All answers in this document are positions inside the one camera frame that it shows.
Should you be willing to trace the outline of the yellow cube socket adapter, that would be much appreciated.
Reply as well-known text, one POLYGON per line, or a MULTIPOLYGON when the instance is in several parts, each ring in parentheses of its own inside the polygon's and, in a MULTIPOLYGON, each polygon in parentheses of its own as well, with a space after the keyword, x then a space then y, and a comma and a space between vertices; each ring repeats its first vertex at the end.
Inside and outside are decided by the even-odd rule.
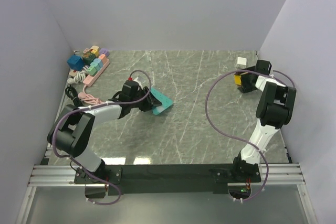
POLYGON ((241 75, 234 74, 234 82, 235 82, 235 85, 241 86, 241 75))

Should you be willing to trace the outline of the teal power strip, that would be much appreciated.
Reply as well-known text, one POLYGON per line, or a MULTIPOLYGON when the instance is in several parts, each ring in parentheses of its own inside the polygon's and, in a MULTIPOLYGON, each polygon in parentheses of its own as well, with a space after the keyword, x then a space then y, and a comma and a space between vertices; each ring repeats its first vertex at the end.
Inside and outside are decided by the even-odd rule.
POLYGON ((166 109, 170 108, 173 105, 173 101, 168 98, 166 95, 161 93, 159 90, 156 88, 152 87, 151 88, 151 94, 161 102, 161 105, 156 106, 152 109, 152 112, 154 115, 159 115, 166 109))

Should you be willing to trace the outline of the white plug adapter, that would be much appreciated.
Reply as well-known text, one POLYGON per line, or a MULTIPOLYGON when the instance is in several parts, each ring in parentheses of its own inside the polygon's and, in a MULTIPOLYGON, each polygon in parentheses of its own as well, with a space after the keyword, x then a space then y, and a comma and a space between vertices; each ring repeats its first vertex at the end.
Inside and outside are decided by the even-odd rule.
POLYGON ((236 59, 236 68, 245 69, 247 67, 247 59, 244 57, 237 57, 236 59))

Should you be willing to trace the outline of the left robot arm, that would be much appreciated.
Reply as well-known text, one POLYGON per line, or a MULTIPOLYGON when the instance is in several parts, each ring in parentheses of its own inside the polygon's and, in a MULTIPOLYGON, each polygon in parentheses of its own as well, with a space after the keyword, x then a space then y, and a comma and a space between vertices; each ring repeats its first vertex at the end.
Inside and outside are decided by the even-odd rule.
POLYGON ((133 108, 160 114, 172 105, 172 100, 155 88, 141 87, 126 81, 122 90, 97 108, 66 105, 51 128, 47 140, 65 152, 87 171, 91 182, 99 183, 105 176, 105 162, 88 146, 91 131, 97 124, 125 117, 133 108))

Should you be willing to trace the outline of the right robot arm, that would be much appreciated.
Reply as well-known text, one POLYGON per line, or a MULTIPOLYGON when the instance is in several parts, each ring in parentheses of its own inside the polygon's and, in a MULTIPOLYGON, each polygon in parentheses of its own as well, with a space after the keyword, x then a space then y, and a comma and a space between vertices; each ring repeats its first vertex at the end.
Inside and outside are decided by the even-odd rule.
MULTIPOLYGON (((244 72, 234 74, 235 83, 241 93, 261 91, 261 97, 256 110, 257 124, 249 139, 262 152, 265 151, 271 138, 287 125, 293 113, 297 90, 286 86, 270 76, 271 63, 258 60, 257 63, 244 72)), ((261 154, 250 144, 234 158, 230 175, 235 181, 257 181, 258 164, 261 154)))

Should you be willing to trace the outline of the light blue plug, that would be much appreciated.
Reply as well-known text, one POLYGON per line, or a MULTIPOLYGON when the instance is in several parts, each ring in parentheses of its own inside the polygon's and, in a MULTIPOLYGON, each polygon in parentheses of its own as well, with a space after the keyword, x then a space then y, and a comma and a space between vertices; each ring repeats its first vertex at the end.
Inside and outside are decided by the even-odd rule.
POLYGON ((93 62, 91 62, 90 65, 99 70, 103 67, 103 62, 99 58, 96 58, 93 60, 93 62))

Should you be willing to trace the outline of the salmon pink plug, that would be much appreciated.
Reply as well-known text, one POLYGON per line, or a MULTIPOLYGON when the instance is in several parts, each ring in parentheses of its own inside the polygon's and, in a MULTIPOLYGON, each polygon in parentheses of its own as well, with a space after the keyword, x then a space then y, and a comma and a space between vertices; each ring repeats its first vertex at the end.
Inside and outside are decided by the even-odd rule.
POLYGON ((107 60, 108 60, 105 54, 101 54, 101 55, 98 57, 98 59, 101 60, 101 62, 102 62, 103 64, 105 64, 105 63, 107 62, 107 60))

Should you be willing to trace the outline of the mint green plug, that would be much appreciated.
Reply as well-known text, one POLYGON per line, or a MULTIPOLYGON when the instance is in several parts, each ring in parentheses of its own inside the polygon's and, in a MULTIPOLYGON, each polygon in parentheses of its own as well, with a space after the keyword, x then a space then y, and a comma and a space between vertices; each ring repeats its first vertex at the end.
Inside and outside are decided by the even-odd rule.
POLYGON ((90 76, 95 76, 98 72, 98 69, 95 67, 95 66, 90 66, 88 69, 87 69, 87 72, 88 72, 88 75, 90 76))

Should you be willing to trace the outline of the yellow white plug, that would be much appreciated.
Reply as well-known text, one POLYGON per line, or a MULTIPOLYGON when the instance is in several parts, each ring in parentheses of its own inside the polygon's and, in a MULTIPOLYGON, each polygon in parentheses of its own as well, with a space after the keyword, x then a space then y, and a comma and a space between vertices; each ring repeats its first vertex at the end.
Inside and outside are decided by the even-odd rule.
POLYGON ((98 46, 95 46, 95 45, 90 48, 90 52, 95 54, 96 57, 99 55, 99 50, 100 50, 100 48, 98 46))

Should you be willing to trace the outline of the blue cube socket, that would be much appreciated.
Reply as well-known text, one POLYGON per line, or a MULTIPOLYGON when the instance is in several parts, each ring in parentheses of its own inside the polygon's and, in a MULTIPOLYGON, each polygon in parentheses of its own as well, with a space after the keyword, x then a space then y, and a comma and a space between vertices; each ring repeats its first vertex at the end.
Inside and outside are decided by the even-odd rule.
POLYGON ((67 64, 69 65, 69 67, 72 70, 75 70, 75 71, 80 71, 85 66, 85 63, 82 60, 82 58, 80 56, 77 56, 77 55, 72 55, 67 60, 67 64))

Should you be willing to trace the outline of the pink power strip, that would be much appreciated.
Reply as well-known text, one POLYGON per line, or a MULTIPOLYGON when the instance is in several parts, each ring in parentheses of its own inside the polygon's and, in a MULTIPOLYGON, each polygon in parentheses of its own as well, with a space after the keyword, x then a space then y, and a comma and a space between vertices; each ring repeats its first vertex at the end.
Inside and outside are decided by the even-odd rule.
POLYGON ((90 76, 87 75, 86 78, 83 81, 83 89, 80 93, 78 93, 78 98, 86 103, 86 104, 90 104, 90 105, 96 105, 96 104, 100 104, 102 103, 102 101, 98 98, 95 98, 93 95, 88 94, 86 92, 86 89, 91 87, 97 80, 98 78, 101 76, 101 74, 105 71, 105 69, 107 68, 107 66, 110 64, 109 59, 107 60, 107 62, 103 65, 103 67, 101 69, 98 70, 97 74, 95 76, 90 76))

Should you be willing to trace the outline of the purple power strip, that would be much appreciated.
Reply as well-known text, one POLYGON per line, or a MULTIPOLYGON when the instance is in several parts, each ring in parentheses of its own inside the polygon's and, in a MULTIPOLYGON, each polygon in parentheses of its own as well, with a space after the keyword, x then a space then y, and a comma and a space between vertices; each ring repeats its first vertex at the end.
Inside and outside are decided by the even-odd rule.
POLYGON ((99 55, 105 55, 106 57, 108 57, 110 55, 110 52, 107 48, 101 48, 99 50, 99 55))

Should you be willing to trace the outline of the black mounting base bar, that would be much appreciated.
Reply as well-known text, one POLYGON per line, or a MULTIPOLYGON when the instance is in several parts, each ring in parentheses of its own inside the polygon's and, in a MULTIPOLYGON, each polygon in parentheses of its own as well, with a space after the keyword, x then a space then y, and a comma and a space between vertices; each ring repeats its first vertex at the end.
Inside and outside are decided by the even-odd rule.
POLYGON ((202 193, 228 194, 228 185, 261 182, 259 167, 250 172, 232 164, 106 165, 109 182, 121 194, 202 193))

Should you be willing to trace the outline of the aluminium rail frame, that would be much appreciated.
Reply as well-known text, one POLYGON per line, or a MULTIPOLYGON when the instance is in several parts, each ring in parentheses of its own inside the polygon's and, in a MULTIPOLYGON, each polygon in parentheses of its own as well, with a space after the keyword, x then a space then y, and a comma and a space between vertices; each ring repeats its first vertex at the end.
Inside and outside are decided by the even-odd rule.
MULTIPOLYGON (((148 163, 141 164, 139 158, 135 157, 134 162, 131 163, 129 159, 125 160, 124 164, 109 164, 106 165, 177 165, 178 163, 167 164, 153 164, 149 159, 148 163)), ((228 163, 219 164, 232 164, 234 158, 228 163)), ((190 163, 190 164, 215 164, 215 163, 190 163)), ((234 188, 238 188, 241 193, 246 194, 251 190, 251 185, 259 185, 260 190, 264 190, 267 185, 303 185, 305 180, 299 164, 295 163, 259 163, 258 164, 261 182, 245 184, 228 185, 228 194, 234 188)), ((33 168, 30 180, 28 182, 29 192, 26 194, 26 199, 21 208, 18 217, 19 223, 26 223, 28 213, 31 207, 31 201, 35 195, 38 187, 61 187, 61 186, 77 186, 84 187, 86 198, 97 203, 97 199, 102 199, 104 195, 122 197, 121 190, 118 186, 108 181, 108 179, 93 178, 93 174, 85 171, 79 166, 49 166, 47 160, 44 159, 40 165, 33 168)))

